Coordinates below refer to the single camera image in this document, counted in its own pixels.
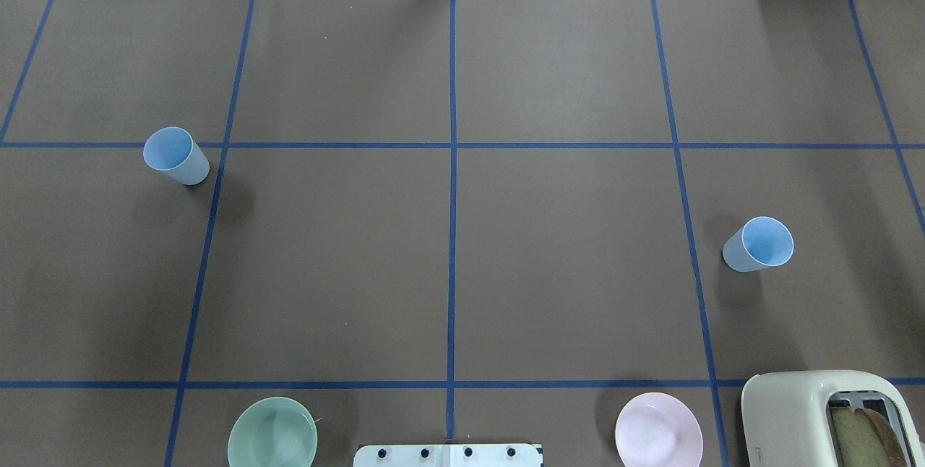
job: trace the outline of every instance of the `blue cup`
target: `blue cup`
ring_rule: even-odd
[[[760,216],[749,220],[723,245],[723,259],[736,272],[781,266],[793,256],[793,236],[783,223]]]

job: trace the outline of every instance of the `pink plate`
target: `pink plate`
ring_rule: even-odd
[[[694,414],[671,395],[644,393],[627,402],[614,430],[627,467],[698,467],[703,434]]]

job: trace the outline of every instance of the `white mounting bracket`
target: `white mounting bracket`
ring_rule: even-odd
[[[543,446],[532,444],[440,444],[363,446],[353,467],[543,467]]]

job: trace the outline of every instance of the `bowl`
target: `bowl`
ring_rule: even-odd
[[[627,467],[698,467],[703,434],[694,414],[671,395],[644,393],[627,402],[614,429]]]
[[[291,398],[264,398],[242,412],[228,437],[230,467],[309,467],[318,448],[314,419]]]

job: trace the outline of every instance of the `green bowl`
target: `green bowl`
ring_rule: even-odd
[[[291,398],[273,397],[248,407],[228,437],[230,467],[309,467],[318,448],[314,418]]]

